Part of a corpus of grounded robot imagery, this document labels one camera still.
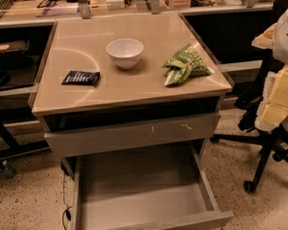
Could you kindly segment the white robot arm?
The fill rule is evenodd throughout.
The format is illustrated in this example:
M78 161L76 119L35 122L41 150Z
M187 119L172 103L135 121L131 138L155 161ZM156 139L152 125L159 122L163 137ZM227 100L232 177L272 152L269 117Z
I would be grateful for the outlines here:
M274 59L284 64L280 71L269 73L265 79L263 100L255 119L256 128L272 131L288 116L288 9L277 23L252 41L252 46L271 49Z

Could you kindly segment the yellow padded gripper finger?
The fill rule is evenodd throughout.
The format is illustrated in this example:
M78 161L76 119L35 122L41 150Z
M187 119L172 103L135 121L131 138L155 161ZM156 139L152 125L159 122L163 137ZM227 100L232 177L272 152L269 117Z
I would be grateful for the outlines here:
M288 116L288 64L277 73L269 72L263 89L263 100L256 112L256 127L272 131Z

